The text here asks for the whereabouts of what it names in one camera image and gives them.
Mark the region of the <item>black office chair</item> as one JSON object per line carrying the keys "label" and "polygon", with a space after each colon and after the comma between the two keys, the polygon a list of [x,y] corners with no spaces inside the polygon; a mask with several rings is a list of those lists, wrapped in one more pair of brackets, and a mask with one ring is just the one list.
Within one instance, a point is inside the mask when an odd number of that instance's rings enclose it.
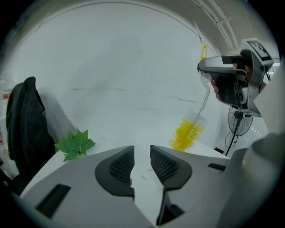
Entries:
{"label": "black office chair", "polygon": [[10,179],[3,171],[0,171],[1,183],[4,184],[8,192],[13,192],[21,195],[27,187],[32,178],[27,178],[21,174],[17,175],[14,179]]}

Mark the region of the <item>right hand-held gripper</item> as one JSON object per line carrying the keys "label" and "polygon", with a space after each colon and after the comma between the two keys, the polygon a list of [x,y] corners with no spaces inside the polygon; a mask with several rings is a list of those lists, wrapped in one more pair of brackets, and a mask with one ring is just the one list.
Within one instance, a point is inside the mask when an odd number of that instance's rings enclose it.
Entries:
{"label": "right hand-held gripper", "polygon": [[206,58],[198,63],[197,69],[215,78],[222,103],[260,116],[254,99],[273,64],[272,57],[258,39],[243,39],[239,55]]}

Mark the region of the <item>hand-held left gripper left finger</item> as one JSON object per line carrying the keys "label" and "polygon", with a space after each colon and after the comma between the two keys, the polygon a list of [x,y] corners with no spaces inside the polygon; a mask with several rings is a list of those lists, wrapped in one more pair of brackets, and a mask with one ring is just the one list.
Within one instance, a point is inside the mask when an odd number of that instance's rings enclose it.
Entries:
{"label": "hand-held left gripper left finger", "polygon": [[134,203],[134,147],[67,162],[24,196],[47,228],[152,228]]}

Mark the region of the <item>green artificial leaf sprig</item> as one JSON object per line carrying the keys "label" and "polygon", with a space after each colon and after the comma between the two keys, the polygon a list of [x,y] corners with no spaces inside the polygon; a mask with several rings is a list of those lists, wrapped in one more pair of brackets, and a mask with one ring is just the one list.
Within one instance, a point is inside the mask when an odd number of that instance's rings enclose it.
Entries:
{"label": "green artificial leaf sprig", "polygon": [[89,138],[89,131],[81,132],[78,128],[76,134],[69,132],[67,138],[61,139],[54,146],[64,154],[63,162],[87,156],[87,151],[96,143]]}

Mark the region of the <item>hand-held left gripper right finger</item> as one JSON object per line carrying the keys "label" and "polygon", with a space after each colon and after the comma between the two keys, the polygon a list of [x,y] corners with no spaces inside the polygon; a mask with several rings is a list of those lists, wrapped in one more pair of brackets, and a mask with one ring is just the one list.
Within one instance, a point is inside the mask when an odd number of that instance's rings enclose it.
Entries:
{"label": "hand-held left gripper right finger", "polygon": [[150,146],[151,166],[163,185],[158,226],[168,224],[197,209],[209,186],[224,172],[229,159]]}

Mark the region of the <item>white table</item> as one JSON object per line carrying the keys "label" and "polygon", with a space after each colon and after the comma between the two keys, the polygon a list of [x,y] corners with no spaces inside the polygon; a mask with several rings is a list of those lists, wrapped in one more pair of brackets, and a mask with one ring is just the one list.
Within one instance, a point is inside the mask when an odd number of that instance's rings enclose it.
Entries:
{"label": "white table", "polygon": [[[97,154],[117,147],[134,146],[135,165],[131,173],[132,187],[135,192],[135,205],[143,215],[153,224],[159,213],[160,204],[163,196],[163,187],[156,177],[151,167],[150,145],[170,147],[168,139],[165,137],[156,138],[131,138],[131,139],[106,139],[97,142],[95,147],[87,151],[88,155]],[[209,157],[229,159],[211,147],[196,141],[193,148],[187,153],[205,155]],[[28,183],[20,197],[23,198],[27,192],[40,182],[43,178],[60,168],[63,163],[64,155],[56,152],[55,155],[40,169],[40,171]]]}

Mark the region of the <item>black pedestal fan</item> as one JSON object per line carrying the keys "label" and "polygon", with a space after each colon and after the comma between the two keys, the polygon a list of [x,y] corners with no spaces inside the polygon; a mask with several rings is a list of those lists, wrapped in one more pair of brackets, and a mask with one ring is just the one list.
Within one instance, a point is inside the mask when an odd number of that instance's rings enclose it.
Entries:
{"label": "black pedestal fan", "polygon": [[235,107],[229,107],[228,126],[229,134],[225,137],[226,150],[224,154],[227,156],[230,149],[235,146],[240,136],[248,132],[253,121],[253,116],[238,110]]}

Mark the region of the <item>person's right hand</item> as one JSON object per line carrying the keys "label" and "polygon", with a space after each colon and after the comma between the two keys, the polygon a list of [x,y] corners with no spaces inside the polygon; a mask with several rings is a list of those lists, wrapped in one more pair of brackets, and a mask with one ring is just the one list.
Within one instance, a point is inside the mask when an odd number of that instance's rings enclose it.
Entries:
{"label": "person's right hand", "polygon": [[215,96],[216,96],[217,100],[220,100],[219,89],[216,86],[216,83],[215,83],[214,80],[211,80],[211,85],[213,87],[213,90],[214,90],[214,93],[215,93]]}

